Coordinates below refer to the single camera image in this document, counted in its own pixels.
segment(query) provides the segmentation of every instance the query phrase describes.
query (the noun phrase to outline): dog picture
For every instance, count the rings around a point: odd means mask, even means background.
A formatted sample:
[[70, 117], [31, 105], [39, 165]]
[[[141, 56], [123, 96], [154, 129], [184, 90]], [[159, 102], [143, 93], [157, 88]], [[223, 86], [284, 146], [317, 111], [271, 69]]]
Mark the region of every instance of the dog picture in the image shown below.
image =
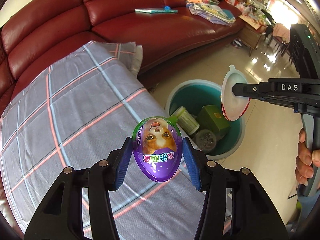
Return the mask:
[[143, 154], [152, 155], [155, 150], [162, 148], [177, 151], [177, 145], [168, 129], [168, 123], [163, 118], [149, 119], [145, 123], [143, 132]]

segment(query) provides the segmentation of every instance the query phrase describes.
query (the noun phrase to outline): pillow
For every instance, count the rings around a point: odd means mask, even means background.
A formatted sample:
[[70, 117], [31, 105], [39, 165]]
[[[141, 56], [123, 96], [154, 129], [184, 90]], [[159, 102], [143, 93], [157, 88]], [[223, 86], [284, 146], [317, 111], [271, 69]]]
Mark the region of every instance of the pillow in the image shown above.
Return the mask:
[[137, 46], [135, 42], [122, 44], [103, 42], [96, 43], [100, 43], [106, 50], [118, 58], [135, 77], [138, 76], [143, 56], [141, 45]]

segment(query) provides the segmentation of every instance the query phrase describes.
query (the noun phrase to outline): black handle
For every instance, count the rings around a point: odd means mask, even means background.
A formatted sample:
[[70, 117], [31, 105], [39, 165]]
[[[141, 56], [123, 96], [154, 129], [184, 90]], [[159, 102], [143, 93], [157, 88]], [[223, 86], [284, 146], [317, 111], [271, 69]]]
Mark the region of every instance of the black handle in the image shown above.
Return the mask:
[[[303, 128], [306, 131], [306, 147], [311, 151], [320, 149], [320, 118], [315, 115], [301, 115]], [[304, 196], [314, 196], [320, 182], [320, 169], [313, 163], [313, 177], [308, 179], [308, 186], [301, 185], [300, 192]]]

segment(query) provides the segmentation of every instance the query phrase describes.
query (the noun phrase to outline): red leather sofa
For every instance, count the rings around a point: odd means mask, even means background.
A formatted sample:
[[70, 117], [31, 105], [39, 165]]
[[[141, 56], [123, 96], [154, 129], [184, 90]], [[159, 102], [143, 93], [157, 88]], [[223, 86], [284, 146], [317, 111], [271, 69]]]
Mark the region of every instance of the red leather sofa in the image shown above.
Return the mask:
[[[134, 13], [164, 6], [178, 14]], [[241, 14], [224, 1], [220, 6]], [[0, 29], [0, 114], [42, 70], [91, 40], [142, 45], [138, 79], [149, 88], [231, 42], [243, 27], [239, 18], [229, 27], [193, 16], [185, 0], [33, 0]], [[1, 181], [0, 210], [21, 234]]]

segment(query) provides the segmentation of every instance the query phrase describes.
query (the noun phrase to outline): gray plaid fabric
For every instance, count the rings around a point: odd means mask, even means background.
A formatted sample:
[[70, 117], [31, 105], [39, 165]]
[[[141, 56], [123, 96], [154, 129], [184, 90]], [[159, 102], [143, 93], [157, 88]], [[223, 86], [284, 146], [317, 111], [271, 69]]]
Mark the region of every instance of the gray plaid fabric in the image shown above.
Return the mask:
[[[166, 116], [114, 57], [118, 49], [89, 42], [43, 71], [1, 116], [1, 175], [22, 231], [64, 167], [90, 167], [120, 148], [141, 119]], [[191, 185], [183, 160], [173, 179], [156, 183], [131, 158], [124, 184], [110, 198], [121, 239], [187, 240], [194, 238], [204, 194]], [[87, 189], [83, 224], [91, 237]]]

